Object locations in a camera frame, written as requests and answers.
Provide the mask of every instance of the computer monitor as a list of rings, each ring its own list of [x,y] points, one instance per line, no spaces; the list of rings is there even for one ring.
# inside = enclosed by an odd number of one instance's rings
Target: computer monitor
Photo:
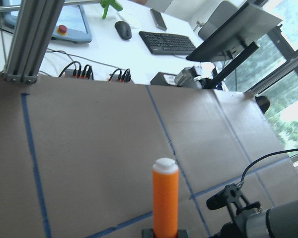
[[[281,21],[261,7],[246,2],[186,59],[197,62],[232,59]]]

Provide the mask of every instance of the black keyboard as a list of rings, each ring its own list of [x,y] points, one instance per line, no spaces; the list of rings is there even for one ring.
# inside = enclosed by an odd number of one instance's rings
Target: black keyboard
[[[139,35],[153,55],[189,55],[195,50],[187,36],[145,31]]]

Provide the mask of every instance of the smartphone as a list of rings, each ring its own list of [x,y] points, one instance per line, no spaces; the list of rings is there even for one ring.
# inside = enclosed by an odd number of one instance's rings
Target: smartphone
[[[161,13],[154,10],[154,9],[150,9],[150,12],[151,12],[151,15],[153,17],[153,20],[154,20],[154,23],[155,23],[155,26],[163,31],[166,31],[167,30],[167,27],[164,23],[164,20],[161,16]]]

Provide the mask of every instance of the orange cylinder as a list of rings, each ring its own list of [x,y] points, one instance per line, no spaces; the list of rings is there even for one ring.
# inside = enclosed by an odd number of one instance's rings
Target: orange cylinder
[[[155,238],[176,238],[178,233],[179,169],[175,161],[161,158],[152,168],[153,232]]]

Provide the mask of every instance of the black mouse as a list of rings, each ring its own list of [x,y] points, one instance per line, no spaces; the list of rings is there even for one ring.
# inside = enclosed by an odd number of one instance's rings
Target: black mouse
[[[115,24],[115,28],[118,32],[118,35],[123,40],[129,40],[131,38],[131,29],[127,22],[125,21],[117,21]]]

